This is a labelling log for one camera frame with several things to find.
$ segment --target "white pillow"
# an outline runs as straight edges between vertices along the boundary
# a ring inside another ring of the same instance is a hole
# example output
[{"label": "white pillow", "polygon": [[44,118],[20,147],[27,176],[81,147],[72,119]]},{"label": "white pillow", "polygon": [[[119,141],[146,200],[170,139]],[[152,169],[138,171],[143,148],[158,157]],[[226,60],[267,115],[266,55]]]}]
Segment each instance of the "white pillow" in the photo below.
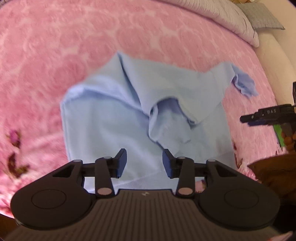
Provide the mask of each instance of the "white pillow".
[{"label": "white pillow", "polygon": [[259,39],[261,44],[255,49],[255,53],[274,92],[277,104],[294,104],[292,88],[296,73],[291,62],[271,32],[260,31]]},{"label": "white pillow", "polygon": [[259,38],[241,9],[229,0],[161,0],[202,16],[234,32],[244,41],[259,47]]}]

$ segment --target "ribbed plastic surface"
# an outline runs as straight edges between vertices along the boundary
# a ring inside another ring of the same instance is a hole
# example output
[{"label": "ribbed plastic surface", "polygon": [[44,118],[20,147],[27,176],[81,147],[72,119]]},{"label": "ribbed plastic surface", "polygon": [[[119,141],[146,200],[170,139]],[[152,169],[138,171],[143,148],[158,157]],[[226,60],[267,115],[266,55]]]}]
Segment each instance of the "ribbed plastic surface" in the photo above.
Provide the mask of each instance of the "ribbed plastic surface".
[{"label": "ribbed plastic surface", "polygon": [[121,190],[112,199],[98,200],[79,222],[58,230],[20,226],[6,241],[267,241],[278,233],[271,227],[242,232],[224,229],[207,220],[194,202],[170,190]]}]

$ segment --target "blue towel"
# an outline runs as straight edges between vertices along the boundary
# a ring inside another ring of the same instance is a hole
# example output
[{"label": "blue towel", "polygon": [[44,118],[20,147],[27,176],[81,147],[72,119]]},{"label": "blue towel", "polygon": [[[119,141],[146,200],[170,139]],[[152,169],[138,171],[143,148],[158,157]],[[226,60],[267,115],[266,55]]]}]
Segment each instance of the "blue towel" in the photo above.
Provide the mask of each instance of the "blue towel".
[{"label": "blue towel", "polygon": [[[233,82],[248,97],[254,81],[231,63],[206,73],[117,53],[94,75],[71,87],[61,103],[69,160],[94,162],[125,148],[128,160],[114,189],[176,189],[162,149],[195,162],[217,159],[236,168],[222,99]],[[94,192],[94,178],[84,188]]]}]

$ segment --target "bed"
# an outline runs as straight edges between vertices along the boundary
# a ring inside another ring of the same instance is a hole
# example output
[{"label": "bed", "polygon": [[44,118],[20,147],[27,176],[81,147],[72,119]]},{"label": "bed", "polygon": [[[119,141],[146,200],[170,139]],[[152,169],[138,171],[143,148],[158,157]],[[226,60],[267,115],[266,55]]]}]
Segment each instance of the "bed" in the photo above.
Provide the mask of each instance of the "bed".
[{"label": "bed", "polygon": [[[231,61],[255,81],[259,96],[248,99],[228,88],[225,108],[236,164],[282,153],[272,127],[241,124],[243,114],[276,105],[252,48],[214,21],[152,0],[13,0],[0,8],[0,213],[23,186],[64,165],[66,156],[59,103],[66,90],[104,65],[116,51],[135,58],[207,71]],[[7,134],[21,134],[21,148]],[[7,160],[29,165],[19,178]]]}]

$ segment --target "pink bedspread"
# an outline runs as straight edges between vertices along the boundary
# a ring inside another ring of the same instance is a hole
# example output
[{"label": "pink bedspread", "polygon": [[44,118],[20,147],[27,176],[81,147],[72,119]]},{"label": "pink bedspread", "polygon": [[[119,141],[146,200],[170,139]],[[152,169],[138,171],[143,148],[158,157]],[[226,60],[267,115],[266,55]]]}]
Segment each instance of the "pink bedspread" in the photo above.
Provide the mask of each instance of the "pink bedspread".
[{"label": "pink bedspread", "polygon": [[[207,71],[231,61],[256,82],[247,99],[233,86],[223,100],[235,143],[237,166],[280,153],[270,127],[250,128],[242,114],[275,105],[264,71],[250,45],[211,20],[151,0],[12,0],[0,9],[0,213],[21,187],[67,162],[59,102],[65,91],[104,65],[117,51],[179,67]],[[13,147],[6,137],[20,130],[19,179],[9,177]]]}]

